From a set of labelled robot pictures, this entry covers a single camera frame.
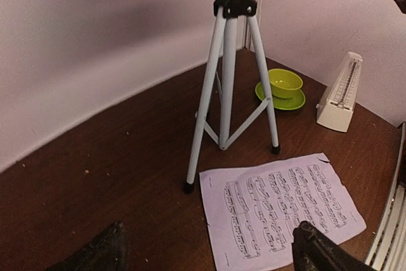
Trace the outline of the white metronome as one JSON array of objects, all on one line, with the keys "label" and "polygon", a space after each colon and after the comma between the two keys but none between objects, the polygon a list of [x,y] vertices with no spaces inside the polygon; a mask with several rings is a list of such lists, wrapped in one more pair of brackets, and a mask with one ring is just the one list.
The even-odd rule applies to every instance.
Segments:
[{"label": "white metronome", "polygon": [[317,109],[317,124],[345,133],[355,110],[363,58],[347,52],[339,65],[338,75],[324,91]]}]

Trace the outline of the green saucer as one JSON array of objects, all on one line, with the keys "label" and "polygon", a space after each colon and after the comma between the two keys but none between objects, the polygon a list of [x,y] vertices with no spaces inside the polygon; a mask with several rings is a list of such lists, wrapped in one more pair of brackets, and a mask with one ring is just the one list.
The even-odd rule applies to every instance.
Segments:
[{"label": "green saucer", "polygon": [[[265,94],[261,82],[257,83],[257,85],[255,86],[255,94],[261,101],[265,99]],[[273,106],[275,109],[278,110],[286,110],[286,111],[297,110],[303,107],[305,103],[306,96],[301,89],[295,92],[292,98],[282,99],[273,96]]]}]

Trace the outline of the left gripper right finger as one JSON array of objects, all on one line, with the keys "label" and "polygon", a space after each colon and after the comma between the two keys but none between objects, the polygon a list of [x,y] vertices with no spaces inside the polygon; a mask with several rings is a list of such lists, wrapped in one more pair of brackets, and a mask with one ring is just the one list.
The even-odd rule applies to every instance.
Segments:
[{"label": "left gripper right finger", "polygon": [[374,270],[332,242],[308,221],[293,230],[292,257],[295,270]]}]

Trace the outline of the green bowl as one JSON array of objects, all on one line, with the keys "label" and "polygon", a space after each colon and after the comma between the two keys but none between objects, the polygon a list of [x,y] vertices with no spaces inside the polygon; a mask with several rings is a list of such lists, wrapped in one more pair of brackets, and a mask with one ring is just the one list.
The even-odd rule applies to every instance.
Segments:
[{"label": "green bowl", "polygon": [[277,98],[290,99],[303,87],[303,80],[290,70],[271,69],[268,78],[272,95]]}]

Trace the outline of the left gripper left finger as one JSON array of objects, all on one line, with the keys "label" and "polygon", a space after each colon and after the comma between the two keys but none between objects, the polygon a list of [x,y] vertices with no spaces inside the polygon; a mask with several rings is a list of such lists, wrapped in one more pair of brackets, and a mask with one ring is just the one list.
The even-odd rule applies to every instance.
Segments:
[{"label": "left gripper left finger", "polygon": [[121,221],[115,221],[76,252],[46,270],[127,270],[129,242]]}]

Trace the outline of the white perforated music stand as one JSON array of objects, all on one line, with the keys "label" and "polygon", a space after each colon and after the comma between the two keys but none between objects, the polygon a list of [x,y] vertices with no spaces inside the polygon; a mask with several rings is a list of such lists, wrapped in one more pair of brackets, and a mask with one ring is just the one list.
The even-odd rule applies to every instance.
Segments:
[{"label": "white perforated music stand", "polygon": [[[196,123],[187,176],[183,186],[183,191],[186,194],[190,194],[194,190],[197,164],[204,134],[208,134],[213,141],[217,143],[220,149],[226,150],[262,112],[266,112],[270,127],[272,154],[277,155],[280,152],[272,89],[269,81],[265,51],[256,17],[257,7],[258,4],[256,0],[214,0],[213,2],[215,23],[199,108],[196,113]],[[232,133],[230,131],[230,124],[237,52],[237,26],[240,17],[245,18],[251,32],[259,76],[265,97],[253,113]],[[215,133],[212,127],[207,123],[207,115],[209,113],[214,85],[218,87],[220,99],[219,133]]]}]

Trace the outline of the lilac sheet music page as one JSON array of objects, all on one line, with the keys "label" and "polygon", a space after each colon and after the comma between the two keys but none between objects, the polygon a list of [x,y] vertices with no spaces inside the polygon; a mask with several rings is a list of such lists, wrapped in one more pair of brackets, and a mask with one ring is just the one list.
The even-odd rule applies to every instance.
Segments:
[{"label": "lilac sheet music page", "polygon": [[366,228],[323,153],[203,171],[200,189],[218,270],[274,270],[291,264],[292,233],[302,221],[337,244]]}]

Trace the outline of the front aluminium rail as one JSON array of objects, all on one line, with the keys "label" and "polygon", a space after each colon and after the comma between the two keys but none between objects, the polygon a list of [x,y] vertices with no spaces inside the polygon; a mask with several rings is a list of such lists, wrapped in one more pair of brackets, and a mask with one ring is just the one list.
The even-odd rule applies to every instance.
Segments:
[{"label": "front aluminium rail", "polygon": [[405,270],[405,123],[388,200],[365,263],[374,270]]}]

